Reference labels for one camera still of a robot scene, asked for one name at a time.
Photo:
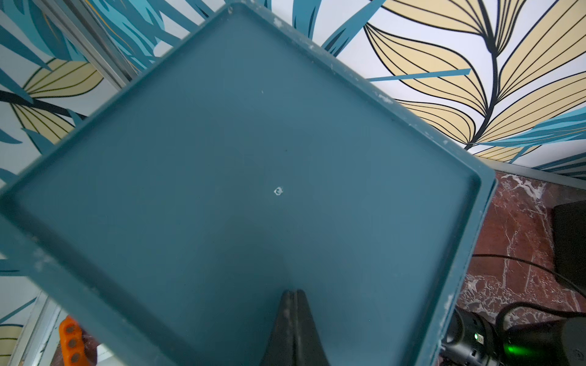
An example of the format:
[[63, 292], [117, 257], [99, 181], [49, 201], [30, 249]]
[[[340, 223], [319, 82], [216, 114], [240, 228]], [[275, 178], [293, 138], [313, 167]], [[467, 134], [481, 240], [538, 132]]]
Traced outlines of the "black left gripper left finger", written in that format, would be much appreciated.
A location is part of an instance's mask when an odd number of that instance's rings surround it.
[[295, 296], [293, 292], [285, 291], [260, 365], [295, 364], [294, 320]]

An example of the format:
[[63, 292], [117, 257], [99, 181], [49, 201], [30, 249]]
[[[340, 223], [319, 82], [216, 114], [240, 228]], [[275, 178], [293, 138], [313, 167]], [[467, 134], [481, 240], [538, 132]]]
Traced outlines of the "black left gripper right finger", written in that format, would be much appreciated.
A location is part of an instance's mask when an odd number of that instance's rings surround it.
[[295, 292], [294, 305], [294, 365], [329, 365], [304, 291]]

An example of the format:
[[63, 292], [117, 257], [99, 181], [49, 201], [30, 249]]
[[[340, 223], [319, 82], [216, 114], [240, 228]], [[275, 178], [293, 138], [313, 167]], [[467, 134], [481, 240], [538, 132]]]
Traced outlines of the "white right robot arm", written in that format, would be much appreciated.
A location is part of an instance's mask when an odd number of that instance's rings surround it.
[[[505, 327], [506, 316], [529, 308], [557, 320]], [[456, 307], [441, 341], [442, 365], [584, 365], [585, 314], [517, 302], [504, 307], [494, 323]]]

